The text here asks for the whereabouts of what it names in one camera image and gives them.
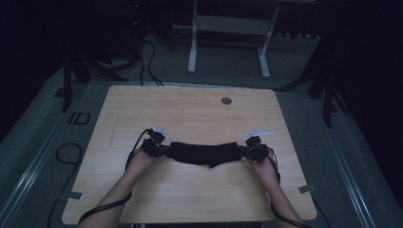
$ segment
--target metal bar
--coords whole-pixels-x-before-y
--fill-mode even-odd
[[[83,97],[85,91],[86,91],[85,89],[81,89],[81,91],[78,91],[77,98]],[[0,213],[0,227],[8,227],[10,225],[11,220],[14,218],[18,209],[24,202],[24,199],[27,196],[29,189],[34,184],[36,178],[38,177],[43,166],[45,165],[48,156],[50,154],[51,146],[53,145],[64,123],[67,122],[68,117],[71,115],[72,110],[77,104],[78,101],[72,102],[70,104],[70,109],[66,113],[62,114],[63,116],[52,128],[47,139],[42,144],[39,151],[36,153],[34,159],[31,161],[29,167],[21,176],[20,180],[16,184],[8,201],[6,202],[4,208]]]
[[[349,165],[347,164],[344,158],[343,151],[337,143],[332,128],[329,128],[327,124],[323,121],[321,111],[319,110],[319,107],[317,107],[317,104],[315,104],[315,102],[312,100],[311,103],[314,106],[314,110],[317,114],[317,117],[320,119],[320,123],[325,129],[327,137],[330,140],[338,171],[340,172],[341,178],[343,179],[344,184],[346,185],[347,192],[350,195],[350,199],[353,203],[353,206],[355,208],[355,211],[357,213],[358,219],[362,227],[365,228],[377,227],[374,223],[373,216],[371,215],[371,212],[367,207],[365,199],[362,196],[361,190],[359,189],[359,186],[355,181],[352,171],[350,170]]]

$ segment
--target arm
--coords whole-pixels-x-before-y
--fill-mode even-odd
[[[136,150],[136,152],[139,153],[133,157],[125,173],[119,178],[115,185],[113,185],[96,207],[122,200],[127,197],[142,173],[144,173],[157,160],[156,158],[146,155],[141,149]],[[93,214],[84,219],[83,222],[79,224],[79,227],[116,227],[124,208],[125,204],[122,204],[100,213]]]
[[[290,201],[287,199],[281,187],[279,186],[276,170],[269,159],[265,158],[261,163],[257,163],[254,161],[249,161],[249,163],[254,169],[260,182],[266,189],[269,198],[272,201],[273,207],[276,208],[278,213],[288,219],[303,223],[302,219],[294,210]],[[278,223],[281,228],[295,228],[295,226],[293,226],[292,224],[281,220],[279,220]]]

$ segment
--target controller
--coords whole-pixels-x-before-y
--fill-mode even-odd
[[[240,154],[251,161],[261,163],[269,156],[269,147],[266,144],[261,144],[259,136],[254,136],[246,140],[246,146],[238,146]]]
[[[150,157],[154,157],[154,158],[159,158],[162,156],[166,156],[169,151],[171,151],[171,146],[168,145],[162,145],[163,140],[165,140],[165,136],[163,134],[161,134],[160,132],[156,132],[154,131],[152,128],[150,129],[146,129],[142,135],[144,133],[147,133],[150,138],[143,140],[143,144],[140,146],[140,148],[145,152],[145,154],[147,154]],[[136,155],[136,153],[133,151],[130,152],[130,154],[128,155],[126,164],[125,164],[125,170],[127,169],[128,165],[130,164],[131,160],[133,159],[133,157]]]
[[[154,158],[166,156],[171,147],[168,145],[162,145],[165,136],[160,132],[155,132],[153,129],[147,129],[147,134],[150,138],[145,139],[142,146],[140,146],[145,154]]]

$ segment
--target black fabric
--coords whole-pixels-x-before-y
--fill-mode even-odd
[[[183,163],[208,164],[210,168],[241,159],[236,142],[219,145],[196,145],[173,142],[171,143],[171,147],[172,151],[166,155],[167,158]]]

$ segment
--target wooden table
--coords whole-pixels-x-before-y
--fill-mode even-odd
[[[223,104],[228,97],[232,104]],[[317,215],[276,94],[272,90],[212,87],[116,85],[108,91],[72,191],[63,222],[76,224],[124,173],[129,151],[140,134],[159,125],[171,142],[245,145],[253,130],[275,149],[281,186],[303,219]],[[261,221],[275,219],[264,189],[244,161],[213,169],[162,158],[137,183],[121,223]]]

